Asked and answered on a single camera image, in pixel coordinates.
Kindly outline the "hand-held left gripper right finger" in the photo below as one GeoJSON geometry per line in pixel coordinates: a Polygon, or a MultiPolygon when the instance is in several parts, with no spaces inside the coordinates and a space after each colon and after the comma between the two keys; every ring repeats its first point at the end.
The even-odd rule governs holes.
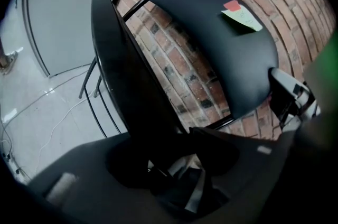
{"type": "Polygon", "coordinates": [[[319,115],[276,141],[196,128],[211,141],[213,185],[227,198],[199,223],[322,223],[328,217],[328,116],[319,115]]]}

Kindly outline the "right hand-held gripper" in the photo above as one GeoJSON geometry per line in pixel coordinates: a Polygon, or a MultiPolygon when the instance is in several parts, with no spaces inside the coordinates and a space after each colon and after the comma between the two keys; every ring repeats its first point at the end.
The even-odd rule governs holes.
{"type": "Polygon", "coordinates": [[[279,68],[270,75],[277,85],[271,87],[269,104],[283,133],[320,116],[329,126],[337,125],[337,31],[306,68],[304,83],[279,68]]]}

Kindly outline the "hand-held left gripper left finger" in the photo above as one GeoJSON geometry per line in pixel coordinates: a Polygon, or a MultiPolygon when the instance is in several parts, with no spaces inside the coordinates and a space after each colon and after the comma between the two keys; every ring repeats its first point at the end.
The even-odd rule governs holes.
{"type": "Polygon", "coordinates": [[[29,183],[29,189],[71,223],[176,223],[151,193],[148,161],[163,170],[187,152],[188,134],[152,141],[119,134],[79,145],[29,183]]]}

